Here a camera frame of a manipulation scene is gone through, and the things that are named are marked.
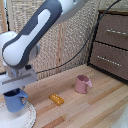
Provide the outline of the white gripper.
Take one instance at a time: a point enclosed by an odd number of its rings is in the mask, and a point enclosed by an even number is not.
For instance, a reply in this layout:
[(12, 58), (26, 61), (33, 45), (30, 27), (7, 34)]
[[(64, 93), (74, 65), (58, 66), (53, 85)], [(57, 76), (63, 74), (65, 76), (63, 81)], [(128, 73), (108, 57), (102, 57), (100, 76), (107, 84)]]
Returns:
[(11, 90), (19, 88), (19, 96), (27, 98), (27, 94), (20, 89), (20, 87), (26, 86), (37, 81), (36, 73), (33, 69), (26, 70), (21, 76), (11, 78), (4, 74), (0, 75), (0, 94), (4, 94)]

